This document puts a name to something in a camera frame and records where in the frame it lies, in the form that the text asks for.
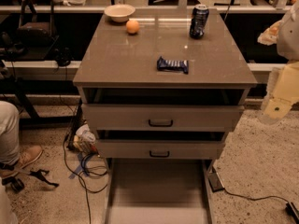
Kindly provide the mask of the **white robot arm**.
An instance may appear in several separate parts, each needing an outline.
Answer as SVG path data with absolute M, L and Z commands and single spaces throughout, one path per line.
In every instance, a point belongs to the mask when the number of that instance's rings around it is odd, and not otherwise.
M 276 44 L 278 55 L 288 60 L 284 67 L 270 72 L 261 105 L 260 121 L 274 124 L 299 102 L 299 2 L 296 1 L 280 21 L 260 34 L 258 42 Z

